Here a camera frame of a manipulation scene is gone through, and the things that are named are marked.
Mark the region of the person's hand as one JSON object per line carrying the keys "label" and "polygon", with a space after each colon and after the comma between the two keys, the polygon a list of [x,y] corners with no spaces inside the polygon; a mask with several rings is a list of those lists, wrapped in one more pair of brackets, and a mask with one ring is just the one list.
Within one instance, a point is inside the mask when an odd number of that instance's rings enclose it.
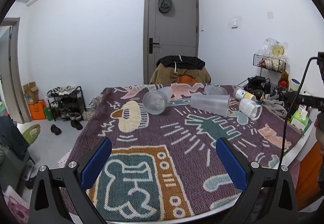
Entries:
{"label": "person's hand", "polygon": [[316,137],[317,143],[319,144],[320,154],[322,156],[324,154],[324,150],[323,150],[323,146],[324,146],[324,131],[323,131],[324,126],[323,126],[323,120],[324,120],[323,112],[320,112],[317,115],[317,119],[315,121],[315,128],[316,128],[315,137]]}

